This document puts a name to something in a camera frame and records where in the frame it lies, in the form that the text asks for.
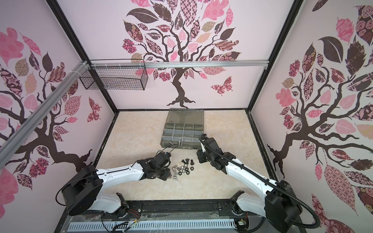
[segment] marble floor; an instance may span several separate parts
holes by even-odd
[[[168,111],[120,112],[97,168],[114,168],[155,156]],[[244,110],[204,111],[204,132],[214,138],[223,152],[229,151],[251,169],[268,177],[266,167]],[[173,179],[144,179],[109,188],[126,200],[227,199],[238,190],[254,195],[241,181],[216,170],[210,163],[200,164],[197,150],[174,149],[171,165],[181,166],[182,159],[193,159],[190,175]]]

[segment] black wire basket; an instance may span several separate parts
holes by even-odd
[[[81,75],[80,81],[87,90],[99,89],[94,77],[101,80],[104,89],[145,90],[148,74],[146,73],[144,60],[121,60],[131,60],[131,62],[136,62],[136,65],[131,65],[131,63],[93,64],[90,69]]]

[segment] leaf decal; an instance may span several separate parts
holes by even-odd
[[[312,43],[310,47],[307,49],[303,57],[302,69],[304,73],[307,73],[311,69],[313,63],[315,62],[315,58],[316,58],[316,50],[313,47],[313,43]]]
[[[368,139],[373,139],[373,125],[356,125],[357,130]]]
[[[9,108],[13,105],[13,100],[6,95],[0,95],[0,107]]]
[[[349,133],[356,132],[356,129],[354,128],[354,126],[345,119],[340,119],[339,121],[337,121],[335,130],[341,134],[349,134]]]
[[[218,49],[220,49],[221,51],[225,51],[225,50],[232,50],[233,49],[233,46],[235,45],[238,45],[239,41],[236,40],[235,42],[232,42],[232,41],[221,41],[221,42],[218,42],[216,44],[214,44]]]
[[[29,74],[25,82],[27,95],[33,93],[36,90],[36,83],[37,82],[34,73]]]
[[[220,39],[227,40],[232,35],[234,29],[235,28],[228,28],[225,31],[223,31],[223,33],[220,35]]]
[[[53,63],[52,63],[52,60],[50,59],[48,53],[43,57],[43,59],[41,60],[41,63],[43,64],[44,70],[47,73],[52,71]]]
[[[208,22],[206,22],[202,26],[202,31],[209,32],[214,27],[215,24],[216,24],[216,22],[214,22],[214,21],[208,21]]]
[[[232,21],[233,21],[233,12],[231,8],[229,7],[227,10],[227,14],[225,16],[225,23],[227,24],[227,27],[231,25]]]
[[[330,103],[331,98],[332,98],[332,93],[330,90],[327,90],[321,95],[320,102],[323,104],[328,104]]]
[[[218,23],[216,26],[215,26],[215,35],[217,35],[221,30],[222,30],[222,28],[223,28],[223,25],[224,25],[224,20],[223,20],[223,22],[221,22],[221,23]]]
[[[26,76],[28,74],[28,64],[26,62],[26,58],[16,62],[15,70],[18,76]]]
[[[167,22],[172,22],[171,20],[171,12],[168,11],[168,9],[158,3],[153,3],[154,11],[159,15],[159,17]]]
[[[210,37],[210,34],[209,32],[206,32],[200,36],[198,36],[197,40],[195,40],[197,43],[203,43],[205,41],[207,41],[207,39]]]
[[[146,39],[146,43],[148,44],[151,51],[153,51],[153,52],[155,52],[159,55],[162,55],[161,48],[155,42],[149,40],[148,38],[145,38],[145,39]]]
[[[324,56],[332,62],[342,62],[342,43],[335,37],[323,37],[320,39],[324,43]]]
[[[62,126],[56,126],[56,127],[54,127],[53,130],[55,130],[59,134],[68,133],[68,131],[66,129],[64,129]]]
[[[197,37],[198,33],[200,32],[200,22],[196,20],[190,29],[190,39],[194,39]]]
[[[310,72],[307,79],[305,80],[303,90],[304,90],[304,100],[307,101],[311,97],[312,92],[313,92],[312,72]]]
[[[144,8],[133,9],[127,14],[127,16],[129,15],[135,16],[139,21],[143,23],[154,23],[155,21],[158,21],[158,18],[155,14]]]
[[[326,77],[325,77],[324,73],[319,69],[316,69],[316,81],[318,81],[318,82],[325,82],[326,81]]]
[[[342,72],[332,68],[332,80],[333,82],[340,83],[346,81]]]
[[[29,95],[26,97],[23,105],[25,106],[25,108],[34,111],[38,108],[38,101],[36,100],[34,95]]]
[[[356,95],[348,95],[346,97],[344,97],[343,99],[341,99],[339,101],[339,105],[343,108],[343,109],[349,109],[351,108],[352,104],[355,103],[355,98],[356,98]]]
[[[184,23],[183,18],[181,17],[181,14],[179,12],[178,16],[176,16],[175,18],[175,24],[174,24],[175,30],[176,31],[179,30],[183,26],[183,23]]]
[[[359,171],[365,171],[370,169],[373,166],[373,163],[371,160],[355,160],[351,164],[349,164],[351,167],[355,168]]]
[[[373,72],[367,73],[363,76],[360,76],[357,79],[354,79],[347,89],[350,91],[362,91],[365,88],[369,87],[373,80]]]
[[[63,142],[62,138],[61,138],[61,135],[55,131],[53,131],[53,137],[56,141],[58,142]]]
[[[31,52],[30,57],[28,58],[30,65],[37,71],[40,71],[39,62],[36,59],[35,55]]]
[[[321,180],[322,174],[323,174],[323,169],[321,168],[321,164],[318,163],[315,167],[315,175],[318,180]]]
[[[321,206],[320,201],[317,199],[317,197],[312,193],[312,206],[315,208],[315,212],[317,216],[320,219],[320,225],[323,225],[325,221],[327,221],[326,213]]]
[[[350,178],[352,181],[359,183],[361,185],[371,185],[373,186],[373,181],[369,179],[364,174],[357,172],[357,171],[345,171],[345,174],[348,178]]]
[[[373,104],[365,105],[363,108],[359,109],[353,117],[365,121],[373,120]]]
[[[354,75],[363,66],[365,61],[364,46],[355,40],[347,50],[346,68],[351,75]]]
[[[25,174],[18,174],[17,175],[17,181],[20,185],[28,187],[32,190],[32,179],[31,177],[25,175]]]
[[[287,78],[285,81],[282,83],[282,85],[285,88],[291,88],[294,85],[294,79],[293,78]]]
[[[46,147],[39,146],[36,148],[36,151],[39,153],[39,155],[49,158],[48,149]]]
[[[327,164],[324,177],[333,193],[356,212],[354,191],[343,173]]]
[[[280,113],[280,115],[286,115],[288,113],[288,111],[290,110],[290,107],[286,107],[282,110],[282,112]]]
[[[225,69],[223,67],[205,67],[203,71],[208,75],[217,75],[225,71]]]
[[[329,129],[331,129],[333,127],[333,125],[334,124],[327,124],[327,123],[324,123],[324,124],[320,125],[319,133],[327,132]]]

